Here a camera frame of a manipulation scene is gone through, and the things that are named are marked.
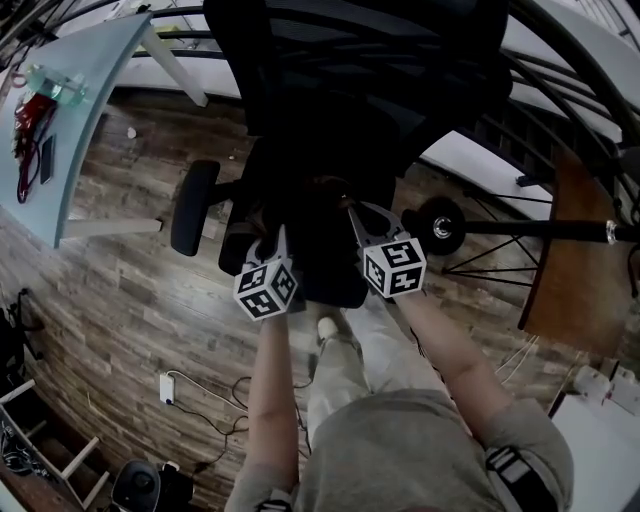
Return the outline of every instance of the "black office chair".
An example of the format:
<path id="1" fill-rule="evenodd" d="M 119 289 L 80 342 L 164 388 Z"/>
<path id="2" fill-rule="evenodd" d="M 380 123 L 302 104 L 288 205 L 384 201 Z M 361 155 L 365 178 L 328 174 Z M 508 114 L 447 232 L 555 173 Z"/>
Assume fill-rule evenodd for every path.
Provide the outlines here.
<path id="1" fill-rule="evenodd" d="M 511 91 L 498 53 L 508 1 L 450 4 L 205 0 L 249 134 L 260 139 L 241 180 L 223 189 L 217 163 L 192 166 L 172 246 L 195 254 L 208 207 L 232 199 L 222 270 L 238 274 L 258 236 L 268 252 L 284 223 L 305 298 L 359 307 L 367 285 L 346 207 L 390 209 L 396 177 Z"/>

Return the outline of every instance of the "light grey pants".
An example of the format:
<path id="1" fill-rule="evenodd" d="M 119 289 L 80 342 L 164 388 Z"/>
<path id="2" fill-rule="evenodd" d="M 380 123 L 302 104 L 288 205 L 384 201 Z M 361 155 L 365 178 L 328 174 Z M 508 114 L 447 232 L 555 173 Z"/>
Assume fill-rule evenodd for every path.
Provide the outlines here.
<path id="1" fill-rule="evenodd" d="M 353 338 L 339 333 L 325 340 L 309 391 L 312 446 L 318 426 L 359 398 L 400 389 L 435 389 L 448 395 L 438 373 L 400 330 L 382 299 L 370 294 L 362 307 L 346 310 L 344 316 Z"/>

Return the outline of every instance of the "white sneaker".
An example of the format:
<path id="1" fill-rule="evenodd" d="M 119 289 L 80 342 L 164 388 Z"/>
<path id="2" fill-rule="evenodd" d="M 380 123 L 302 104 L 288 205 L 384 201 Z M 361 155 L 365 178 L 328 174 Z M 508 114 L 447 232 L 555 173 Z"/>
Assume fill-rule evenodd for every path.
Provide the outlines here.
<path id="1" fill-rule="evenodd" d="M 321 341 L 325 341 L 338 334 L 338 326 L 332 318 L 325 316 L 318 320 L 318 335 Z"/>

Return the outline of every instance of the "phone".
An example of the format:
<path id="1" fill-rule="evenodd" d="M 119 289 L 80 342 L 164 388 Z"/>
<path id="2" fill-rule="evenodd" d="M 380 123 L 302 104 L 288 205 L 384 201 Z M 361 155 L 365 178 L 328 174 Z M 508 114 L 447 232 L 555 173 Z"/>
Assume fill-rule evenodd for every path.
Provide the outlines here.
<path id="1" fill-rule="evenodd" d="M 44 141 L 42 145 L 42 162 L 40 163 L 40 183 L 44 185 L 53 178 L 53 150 L 55 135 Z"/>

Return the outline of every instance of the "wood plank flooring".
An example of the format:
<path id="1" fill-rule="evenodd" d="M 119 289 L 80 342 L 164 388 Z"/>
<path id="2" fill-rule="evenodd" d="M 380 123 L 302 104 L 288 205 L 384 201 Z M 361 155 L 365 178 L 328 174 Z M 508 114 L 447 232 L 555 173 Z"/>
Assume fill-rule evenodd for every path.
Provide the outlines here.
<path id="1" fill-rule="evenodd" d="M 126 136 L 129 126 L 138 132 L 133 140 Z M 235 305 L 232 278 L 217 267 L 230 204 L 211 209 L 196 257 L 184 257 L 169 245 L 174 199 L 189 163 L 219 160 L 220 182 L 239 177 L 253 143 L 245 132 L 242 110 L 233 105 L 212 102 L 198 109 L 178 95 L 116 91 L 93 137 L 72 216 L 162 217 L 165 229 L 66 240 L 54 251 L 0 211 L 4 296 L 8 300 L 28 287 L 30 307 L 47 327 L 34 337 L 45 360 L 36 364 L 27 356 L 38 392 L 87 438 L 100 437 L 113 474 L 132 458 L 173 460 L 190 473 L 196 462 L 212 460 L 222 450 L 223 439 L 205 421 L 160 402 L 159 373 L 179 370 L 226 397 L 237 379 L 251 375 L 258 325 Z M 459 200 L 472 218 L 486 217 L 459 185 L 423 165 L 398 181 L 394 209 L 417 208 L 438 194 Z M 427 291 L 496 367 L 526 343 L 516 325 L 528 289 L 445 277 L 440 269 L 504 240 L 470 236 L 457 254 L 431 258 L 426 279 Z M 526 255 L 512 244 L 477 265 L 518 268 L 523 263 Z M 290 324 L 294 380 L 303 385 L 315 347 L 314 325 L 306 314 L 294 315 Z M 637 315 L 630 318 L 627 338 L 633 338 L 638 324 Z M 629 361 L 640 359 L 632 343 L 624 348 Z M 567 373 L 587 360 L 569 347 L 540 341 L 507 385 L 548 405 Z M 507 378 L 518 361 L 500 375 Z M 206 415 L 220 429 L 231 428 L 236 410 L 180 377 L 176 384 L 178 404 Z M 243 382 L 244 399 L 246 391 Z M 306 393 L 296 391 L 303 415 Z M 232 436 L 220 462 L 196 477 L 195 504 L 222 510 L 245 442 L 246 434 Z M 302 435 L 300 448 L 306 451 Z"/>

